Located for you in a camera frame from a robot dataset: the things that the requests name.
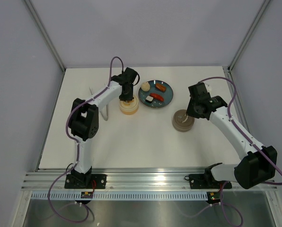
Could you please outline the grey lunch box lid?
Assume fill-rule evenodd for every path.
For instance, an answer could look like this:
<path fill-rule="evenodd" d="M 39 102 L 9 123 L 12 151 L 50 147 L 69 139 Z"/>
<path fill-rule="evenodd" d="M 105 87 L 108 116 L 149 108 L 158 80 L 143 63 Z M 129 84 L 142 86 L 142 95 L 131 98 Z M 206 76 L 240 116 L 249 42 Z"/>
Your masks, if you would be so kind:
<path fill-rule="evenodd" d="M 180 109 L 175 112 L 172 118 L 172 123 L 177 126 L 192 126 L 195 122 L 195 119 L 187 115 L 185 109 Z"/>

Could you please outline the grey steel lunch box container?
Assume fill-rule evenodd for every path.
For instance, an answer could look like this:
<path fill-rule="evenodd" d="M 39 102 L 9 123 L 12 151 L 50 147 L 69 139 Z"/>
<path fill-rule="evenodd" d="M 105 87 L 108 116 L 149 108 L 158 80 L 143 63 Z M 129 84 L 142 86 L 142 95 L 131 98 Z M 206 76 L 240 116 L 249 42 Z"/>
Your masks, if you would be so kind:
<path fill-rule="evenodd" d="M 186 121 L 186 122 L 179 122 L 176 120 L 172 120 L 172 125 L 174 127 L 175 130 L 179 131 L 179 132 L 187 132 L 189 130 L 191 130 L 191 128 L 194 125 L 194 120 L 191 121 Z"/>

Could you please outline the yellow lunch box lid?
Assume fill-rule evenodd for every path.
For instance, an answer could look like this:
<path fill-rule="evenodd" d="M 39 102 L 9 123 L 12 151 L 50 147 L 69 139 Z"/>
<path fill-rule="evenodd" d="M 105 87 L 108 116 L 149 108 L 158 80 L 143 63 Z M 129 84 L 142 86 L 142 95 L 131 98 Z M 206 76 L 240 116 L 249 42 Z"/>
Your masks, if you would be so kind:
<path fill-rule="evenodd" d="M 120 109 L 137 109 L 139 107 L 139 99 L 136 96 L 133 96 L 132 101 L 120 101 Z"/>

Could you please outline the yellow lunch box container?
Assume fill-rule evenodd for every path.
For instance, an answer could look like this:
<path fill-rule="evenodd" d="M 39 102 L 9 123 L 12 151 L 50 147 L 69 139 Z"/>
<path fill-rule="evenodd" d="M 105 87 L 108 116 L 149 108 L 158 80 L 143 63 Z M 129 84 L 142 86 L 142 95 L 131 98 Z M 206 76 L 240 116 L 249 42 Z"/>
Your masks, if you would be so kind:
<path fill-rule="evenodd" d="M 132 109 L 130 109 L 130 110 L 128 110 L 128 109 L 120 109 L 120 111 L 123 114 L 125 114 L 125 115 L 133 115 L 133 114 L 135 114 L 138 111 L 138 108 L 134 109 L 134 110 L 132 110 Z"/>

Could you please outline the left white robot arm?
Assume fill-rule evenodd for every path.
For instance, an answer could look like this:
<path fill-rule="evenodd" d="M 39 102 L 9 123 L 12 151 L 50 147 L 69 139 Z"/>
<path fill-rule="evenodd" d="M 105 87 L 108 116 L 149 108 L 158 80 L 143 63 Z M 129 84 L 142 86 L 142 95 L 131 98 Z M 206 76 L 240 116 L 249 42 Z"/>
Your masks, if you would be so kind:
<path fill-rule="evenodd" d="M 77 158 L 69 176 L 79 187 L 87 188 L 92 182 L 90 145 L 99 130 L 100 111 L 118 98 L 123 114 L 137 112 L 139 100 L 133 91 L 135 79 L 140 79 L 139 74 L 134 69 L 126 68 L 121 74 L 110 77 L 108 85 L 88 100 L 74 100 L 66 122 L 66 134 L 77 145 Z"/>

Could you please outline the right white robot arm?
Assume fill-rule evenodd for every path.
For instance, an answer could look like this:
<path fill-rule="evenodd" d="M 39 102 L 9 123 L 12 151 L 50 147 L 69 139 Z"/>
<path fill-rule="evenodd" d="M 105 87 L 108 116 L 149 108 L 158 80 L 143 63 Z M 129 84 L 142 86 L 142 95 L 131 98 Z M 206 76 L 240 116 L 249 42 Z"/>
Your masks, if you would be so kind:
<path fill-rule="evenodd" d="M 237 152 L 239 164 L 217 163 L 205 169 L 204 182 L 215 187 L 220 182 L 237 182 L 242 188 L 249 189 L 275 176 L 277 151 L 265 147 L 228 114 L 228 105 L 220 97 L 210 96 L 204 83 L 190 86 L 190 101 L 187 116 L 203 118 L 213 123 L 226 137 Z"/>

